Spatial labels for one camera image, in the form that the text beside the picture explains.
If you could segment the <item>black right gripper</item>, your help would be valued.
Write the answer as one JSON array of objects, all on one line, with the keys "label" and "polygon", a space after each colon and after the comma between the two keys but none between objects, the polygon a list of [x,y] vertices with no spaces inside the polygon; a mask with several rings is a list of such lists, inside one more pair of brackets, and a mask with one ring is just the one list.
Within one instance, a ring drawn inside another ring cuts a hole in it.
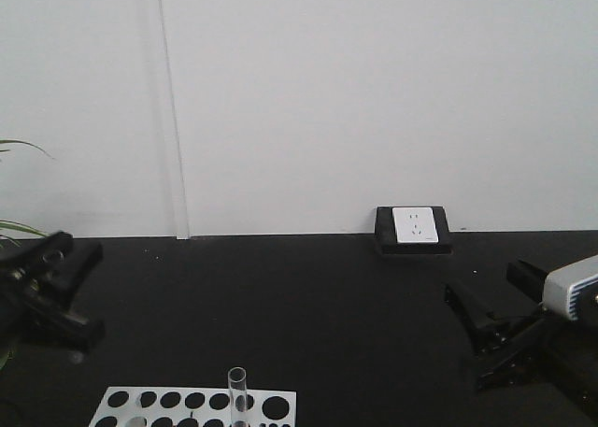
[{"label": "black right gripper", "polygon": [[[516,260],[506,280],[536,304],[548,271]],[[499,317],[460,282],[447,284],[444,301],[476,353],[476,390],[549,383],[597,421],[597,330],[543,309]]]}]

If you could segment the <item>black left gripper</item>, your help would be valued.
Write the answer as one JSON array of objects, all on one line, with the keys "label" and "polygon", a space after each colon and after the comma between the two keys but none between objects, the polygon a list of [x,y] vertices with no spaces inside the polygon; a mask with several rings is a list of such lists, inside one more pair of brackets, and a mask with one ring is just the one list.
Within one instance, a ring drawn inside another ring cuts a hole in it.
[{"label": "black left gripper", "polygon": [[[80,243],[64,231],[2,256],[1,351],[13,352],[20,343],[93,349],[105,336],[105,324],[78,317],[59,305],[72,304],[102,259],[100,242]],[[27,289],[38,294],[28,293],[23,301]]]}]

